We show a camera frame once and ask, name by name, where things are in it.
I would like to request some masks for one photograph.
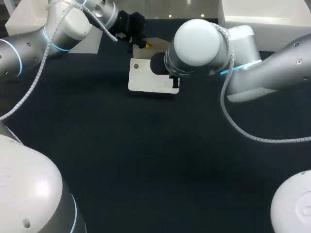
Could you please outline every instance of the black table surface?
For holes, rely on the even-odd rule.
[[[184,20],[148,20],[171,40]],[[273,233],[270,205],[311,169],[311,143],[270,145],[236,132],[220,109],[222,81],[197,75],[176,96],[128,91],[127,45],[49,61],[6,124],[60,169],[88,233]],[[261,53],[265,58],[271,53]],[[24,74],[18,100],[36,71]],[[238,125],[270,139],[311,135],[311,86],[240,104]]]

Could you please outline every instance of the yellow object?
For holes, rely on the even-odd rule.
[[[145,49],[152,47],[151,44],[147,43]]]

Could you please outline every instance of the white box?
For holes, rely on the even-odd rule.
[[[220,0],[218,22],[225,28],[251,26],[260,51],[278,51],[311,33],[304,0]]]

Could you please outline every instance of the white cable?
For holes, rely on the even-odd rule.
[[[222,28],[221,26],[217,25],[217,24],[214,24],[213,23],[213,26],[225,37],[228,45],[229,45],[229,36],[228,36],[228,33],[227,31]],[[296,143],[296,142],[308,142],[308,141],[311,141],[311,137],[302,137],[302,138],[295,138],[295,139],[280,139],[280,140],[276,140],[276,139],[265,139],[265,138],[260,138],[260,137],[256,137],[256,136],[253,136],[247,132],[245,132],[243,129],[241,129],[235,122],[234,120],[231,118],[230,114],[228,113],[226,107],[225,107],[225,92],[226,92],[226,89],[228,87],[228,84],[230,82],[230,78],[232,76],[232,73],[233,73],[233,68],[234,68],[234,50],[233,50],[233,47],[232,47],[232,54],[231,54],[231,57],[230,57],[230,62],[229,62],[229,72],[226,76],[226,79],[225,79],[225,83],[223,85],[223,88],[222,88],[222,91],[221,91],[221,94],[220,94],[220,104],[221,104],[221,107],[222,107],[222,110],[224,112],[224,115],[225,117],[227,118],[227,120],[230,122],[230,124],[237,130],[239,131],[241,134],[243,134],[244,136],[252,139],[252,140],[255,140],[255,141],[259,141],[259,142],[264,142],[264,143]]]
[[[5,119],[7,119],[10,115],[12,115],[14,112],[16,112],[16,110],[18,108],[21,107],[21,105],[26,101],[26,99],[31,95],[32,91],[34,90],[35,86],[37,85],[39,79],[40,79],[40,76],[42,74],[42,71],[43,71],[43,68],[44,68],[44,65],[45,65],[45,62],[46,62],[46,59],[48,57],[48,54],[49,54],[49,51],[50,51],[50,47],[51,47],[51,44],[52,44],[52,41],[54,39],[54,36],[60,26],[60,24],[62,23],[62,21],[64,20],[65,16],[69,13],[69,11],[71,10],[72,7],[74,6],[78,6],[80,9],[84,9],[92,18],[95,19],[95,21],[100,25],[100,27],[102,28],[102,30],[109,36],[110,39],[112,39],[113,41],[118,41],[116,37],[114,37],[106,28],[105,26],[96,18],[96,16],[88,9],[86,8],[85,6],[83,6],[82,4],[79,4],[79,3],[72,3],[72,2],[68,2],[68,1],[64,1],[66,2],[69,6],[64,10],[64,13],[62,14],[52,36],[50,37],[50,40],[48,42],[48,45],[45,49],[45,52],[43,54],[43,58],[42,58],[42,61],[41,61],[41,65],[40,65],[40,68],[39,68],[39,71],[37,72],[37,75],[35,77],[35,80],[33,81],[31,87],[29,88],[29,90],[27,91],[27,93],[24,95],[24,97],[13,107],[12,110],[10,110],[8,113],[4,114],[3,116],[0,117],[0,121],[3,121]]]

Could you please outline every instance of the screw hole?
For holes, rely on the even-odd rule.
[[[23,220],[23,226],[24,228],[30,228],[30,221],[28,219],[24,219]]]

